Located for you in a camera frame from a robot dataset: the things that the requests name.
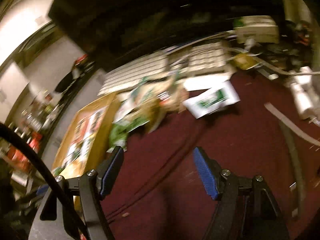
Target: open cardboard box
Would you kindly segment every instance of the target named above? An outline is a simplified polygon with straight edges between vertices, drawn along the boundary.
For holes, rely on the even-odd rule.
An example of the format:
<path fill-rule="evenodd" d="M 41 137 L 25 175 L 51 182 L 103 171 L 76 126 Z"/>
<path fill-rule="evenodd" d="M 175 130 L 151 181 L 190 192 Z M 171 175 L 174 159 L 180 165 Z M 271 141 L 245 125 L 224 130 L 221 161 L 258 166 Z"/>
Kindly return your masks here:
<path fill-rule="evenodd" d="M 89 154 L 86 161 L 79 161 L 79 158 L 69 164 L 61 173 L 65 179 L 80 177 L 84 172 L 95 169 L 103 159 L 106 158 L 106 151 L 108 149 L 108 138 L 111 130 L 112 122 L 116 111 L 120 106 L 120 101 L 117 99 L 116 93 L 105 95 L 92 103 L 88 104 L 79 110 L 73 118 L 68 130 L 60 144 L 55 160 L 52 165 L 52 171 L 62 166 L 67 152 L 74 140 L 75 130 L 78 123 L 85 117 L 90 116 L 95 111 L 104 108 L 105 112 L 101 117 L 101 124 L 96 131 L 96 135 L 89 148 Z M 79 210 L 81 207 L 79 197 L 75 197 L 75 208 Z"/>

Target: cardboard box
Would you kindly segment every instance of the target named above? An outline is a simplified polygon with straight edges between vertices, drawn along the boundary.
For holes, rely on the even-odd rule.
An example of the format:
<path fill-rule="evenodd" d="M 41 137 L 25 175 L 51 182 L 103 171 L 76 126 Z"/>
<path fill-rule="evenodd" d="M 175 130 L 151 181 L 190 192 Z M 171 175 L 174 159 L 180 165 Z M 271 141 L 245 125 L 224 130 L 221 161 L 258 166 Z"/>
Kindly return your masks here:
<path fill-rule="evenodd" d="M 62 166 L 65 158 L 67 157 L 68 151 L 70 151 L 71 145 L 79 143 L 79 137 L 84 136 L 84 130 L 91 130 L 94 134 L 93 140 L 90 142 L 90 146 L 87 151 L 87 158 L 78 157 L 60 173 L 65 179 L 74 177 L 80 177 L 88 170 L 95 169 L 103 159 L 106 158 L 106 151 L 108 149 L 108 138 L 111 130 L 113 118 L 116 111 L 120 106 L 120 102 L 117 99 L 116 93 L 110 93 L 105 95 L 92 103 L 88 104 L 81 110 L 79 110 L 73 118 L 68 130 L 60 144 L 55 160 L 52 165 L 52 171 Z M 104 113 L 101 115 L 99 120 L 95 120 L 95 123 L 90 122 L 87 126 L 82 125 L 83 119 L 90 118 L 95 112 L 100 109 L 104 109 Z M 80 199 L 75 198 L 75 208 L 80 209 Z"/>
<path fill-rule="evenodd" d="M 267 15 L 244 16 L 234 20 L 233 27 L 238 43 L 253 38 L 256 42 L 279 43 L 279 29 Z"/>

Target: white keyboard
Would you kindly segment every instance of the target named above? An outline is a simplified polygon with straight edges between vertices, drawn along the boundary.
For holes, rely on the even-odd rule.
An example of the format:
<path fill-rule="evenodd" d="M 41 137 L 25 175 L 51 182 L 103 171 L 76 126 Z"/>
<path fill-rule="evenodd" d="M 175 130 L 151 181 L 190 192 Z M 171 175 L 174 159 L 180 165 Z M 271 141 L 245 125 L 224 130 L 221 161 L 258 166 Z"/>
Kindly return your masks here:
<path fill-rule="evenodd" d="M 214 72 L 223 72 L 226 55 L 221 42 L 186 47 L 168 56 L 158 51 L 131 61 L 106 74 L 106 80 L 98 96 L 111 92 L 125 92 L 135 88 L 145 76 L 169 71 L 169 65 L 189 55 L 188 66 L 180 70 L 181 77 L 192 77 Z"/>

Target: white packet with green label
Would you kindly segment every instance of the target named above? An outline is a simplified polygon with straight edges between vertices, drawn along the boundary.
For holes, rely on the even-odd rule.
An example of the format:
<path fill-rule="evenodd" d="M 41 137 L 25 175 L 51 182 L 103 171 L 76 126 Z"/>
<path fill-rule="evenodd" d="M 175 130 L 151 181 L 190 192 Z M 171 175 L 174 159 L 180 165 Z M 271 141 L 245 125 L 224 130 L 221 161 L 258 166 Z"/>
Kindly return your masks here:
<path fill-rule="evenodd" d="M 240 101 L 240 98 L 230 81 L 225 81 L 215 84 L 214 87 L 199 96 L 183 101 L 183 104 L 198 119 L 206 114 L 222 110 L 238 101 Z"/>

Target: green and white package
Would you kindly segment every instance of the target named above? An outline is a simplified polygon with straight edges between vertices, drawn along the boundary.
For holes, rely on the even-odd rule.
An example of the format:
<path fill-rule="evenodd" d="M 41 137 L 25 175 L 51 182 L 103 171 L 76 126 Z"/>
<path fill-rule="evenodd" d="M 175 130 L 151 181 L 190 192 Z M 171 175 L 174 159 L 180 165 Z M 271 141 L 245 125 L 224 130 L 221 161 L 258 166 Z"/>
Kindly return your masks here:
<path fill-rule="evenodd" d="M 197 97 L 183 101 L 186 108 L 195 118 L 224 109 L 240 101 L 238 94 L 230 81 L 215 84 L 206 92 Z"/>

